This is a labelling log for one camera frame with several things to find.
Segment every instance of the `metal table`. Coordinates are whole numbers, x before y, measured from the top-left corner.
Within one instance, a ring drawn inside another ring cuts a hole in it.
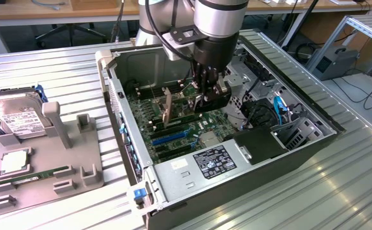
[[[372,128],[309,72],[263,35],[241,31],[347,133],[293,172],[195,218],[177,230],[372,229]],[[100,100],[93,52],[129,46],[82,46],[0,55],[0,87],[40,81],[61,104],[62,120],[97,118],[103,188],[0,216],[0,229],[144,229],[131,214],[128,180]]]
[[[323,59],[323,56],[325,54],[325,51],[332,46],[335,40],[339,37],[339,34],[343,32],[344,26],[349,25],[352,26],[359,32],[364,33],[369,38],[372,38],[372,15],[347,15],[337,28],[335,29],[331,37],[328,38],[324,47],[316,54],[316,56],[311,59],[309,63],[307,64],[308,70],[312,72],[316,68],[317,64],[320,63],[320,60]]]

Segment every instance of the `power supply label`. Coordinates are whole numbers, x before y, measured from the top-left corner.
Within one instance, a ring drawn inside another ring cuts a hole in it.
[[[193,155],[205,179],[211,179],[237,168],[223,145]]]
[[[2,115],[2,121],[16,135],[44,131],[44,125],[34,111]]]

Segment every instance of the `wooden desk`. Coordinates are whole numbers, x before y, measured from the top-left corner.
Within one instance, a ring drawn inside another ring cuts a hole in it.
[[[57,3],[68,0],[46,0]],[[360,6],[337,6],[329,0],[320,0],[315,12],[332,11],[359,11]],[[295,8],[295,13],[299,13],[291,31],[288,32],[284,42],[287,42],[297,28],[299,22],[304,17],[311,0],[305,4],[299,4]],[[281,14],[289,13],[293,5],[273,2],[265,4],[260,0],[249,0],[248,15],[255,14]],[[113,9],[82,10],[73,11],[69,5],[60,6],[56,11],[50,8],[34,5],[30,0],[6,0],[6,4],[0,4],[0,26],[16,25],[38,25],[38,24],[62,24],[62,23],[86,23],[86,22],[111,22],[116,20],[120,6]],[[123,20],[139,20],[139,4],[137,0],[125,0]],[[8,53],[9,49],[0,36],[0,53]]]

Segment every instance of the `circuit board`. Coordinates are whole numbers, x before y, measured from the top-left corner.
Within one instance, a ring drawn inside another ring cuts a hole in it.
[[[127,97],[155,164],[204,149],[209,143],[221,142],[225,136],[236,132],[227,115],[220,110],[193,113],[188,100],[195,95],[193,87],[185,87],[171,95],[172,115],[167,126],[163,123],[163,114],[168,107],[165,95],[144,100],[136,95]]]

